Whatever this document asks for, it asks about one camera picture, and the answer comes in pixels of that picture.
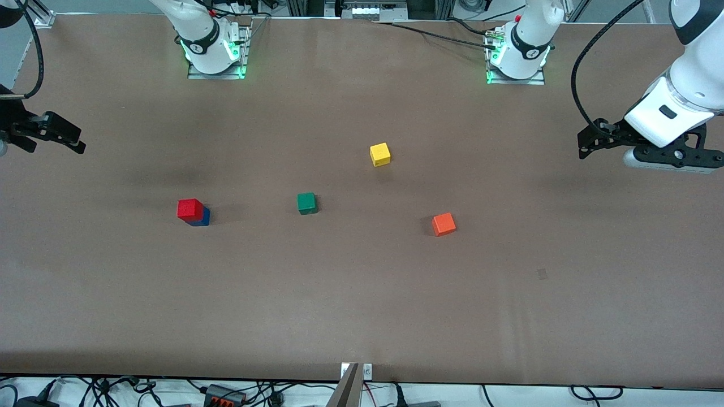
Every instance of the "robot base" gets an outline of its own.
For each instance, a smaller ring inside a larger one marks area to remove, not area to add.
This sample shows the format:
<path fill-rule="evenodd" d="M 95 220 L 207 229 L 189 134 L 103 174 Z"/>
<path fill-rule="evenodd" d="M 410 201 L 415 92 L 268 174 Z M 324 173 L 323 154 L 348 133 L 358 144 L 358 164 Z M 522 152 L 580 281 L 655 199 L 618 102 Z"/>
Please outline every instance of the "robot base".
<path fill-rule="evenodd" d="M 233 42 L 229 43 L 228 51 L 230 56 L 240 56 L 239 59 L 232 63 L 224 71 L 213 75 L 199 72 L 189 62 L 188 79 L 236 80 L 244 79 L 246 77 L 246 65 L 249 63 L 249 47 L 251 46 L 251 26 L 253 25 L 253 20 L 249 23 L 249 25 L 239 26 L 236 22 L 234 22 L 233 25 L 236 25 L 235 28 L 238 28 L 238 34 L 236 29 L 234 29 L 234 35 L 232 36 Z"/>
<path fill-rule="evenodd" d="M 543 65 L 545 65 L 545 59 L 541 68 L 538 69 L 538 72 L 527 79 L 514 79 L 509 77 L 491 63 L 492 60 L 500 58 L 501 51 L 505 49 L 504 29 L 504 27 L 496 27 L 491 35 L 486 35 L 484 37 L 484 43 L 486 45 L 495 46 L 495 50 L 485 50 L 485 70 L 487 73 L 487 82 L 502 83 L 506 85 L 545 85 L 545 77 L 543 75 Z"/>

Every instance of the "stacked red and blue cubes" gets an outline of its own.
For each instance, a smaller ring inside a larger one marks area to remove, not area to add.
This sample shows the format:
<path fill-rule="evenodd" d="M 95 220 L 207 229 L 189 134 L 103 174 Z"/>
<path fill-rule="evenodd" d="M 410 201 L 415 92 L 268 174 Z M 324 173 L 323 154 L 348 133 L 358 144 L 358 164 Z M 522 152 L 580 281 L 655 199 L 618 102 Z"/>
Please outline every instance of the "stacked red and blue cubes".
<path fill-rule="evenodd" d="M 211 211 L 198 199 L 181 199 L 176 208 L 176 216 L 190 226 L 208 226 L 211 220 Z"/>

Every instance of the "toy block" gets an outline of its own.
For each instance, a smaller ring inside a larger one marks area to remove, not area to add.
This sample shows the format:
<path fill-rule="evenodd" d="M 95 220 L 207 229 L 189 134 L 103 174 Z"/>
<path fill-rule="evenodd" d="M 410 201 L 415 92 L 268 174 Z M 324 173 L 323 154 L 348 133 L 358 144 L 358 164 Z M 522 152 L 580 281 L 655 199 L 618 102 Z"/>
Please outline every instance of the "toy block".
<path fill-rule="evenodd" d="M 297 209 L 302 215 L 315 214 L 319 212 L 316 205 L 316 197 L 313 192 L 305 192 L 297 195 Z"/>
<path fill-rule="evenodd" d="M 455 221 L 453 221 L 453 215 L 448 212 L 446 214 L 437 215 L 432 218 L 432 229 L 435 231 L 435 236 L 440 237 L 447 235 L 448 233 L 455 232 Z"/>
<path fill-rule="evenodd" d="M 372 158 L 372 165 L 379 167 L 381 165 L 389 164 L 390 149 L 387 147 L 387 143 L 377 144 L 369 148 L 369 156 Z"/>
<path fill-rule="evenodd" d="M 196 222 L 186 222 L 189 226 L 208 226 L 211 222 L 211 211 L 209 208 L 205 207 L 203 208 L 203 218 L 201 220 Z"/>
<path fill-rule="evenodd" d="M 203 204 L 198 199 L 181 199 L 176 216 L 184 222 L 199 222 L 203 219 Z"/>

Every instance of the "red cube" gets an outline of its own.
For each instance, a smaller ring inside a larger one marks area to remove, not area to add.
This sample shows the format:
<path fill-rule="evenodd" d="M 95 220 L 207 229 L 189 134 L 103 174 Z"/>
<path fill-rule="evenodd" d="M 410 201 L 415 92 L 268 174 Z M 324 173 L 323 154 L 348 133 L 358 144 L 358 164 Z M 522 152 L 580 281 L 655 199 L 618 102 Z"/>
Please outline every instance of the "red cube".
<path fill-rule="evenodd" d="M 203 219 L 203 204 L 198 199 L 181 199 L 176 216 L 184 222 L 198 222 Z"/>

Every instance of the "yellow cube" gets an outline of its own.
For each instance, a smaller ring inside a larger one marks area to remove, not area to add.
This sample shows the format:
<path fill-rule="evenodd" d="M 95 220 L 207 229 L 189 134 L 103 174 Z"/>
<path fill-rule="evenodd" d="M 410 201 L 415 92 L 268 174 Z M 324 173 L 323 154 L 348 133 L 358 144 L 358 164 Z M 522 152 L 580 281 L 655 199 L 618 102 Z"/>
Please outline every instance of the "yellow cube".
<path fill-rule="evenodd" d="M 387 148 L 387 143 L 377 144 L 369 148 L 369 156 L 372 158 L 372 165 L 379 167 L 381 165 L 389 164 L 390 149 Z"/>

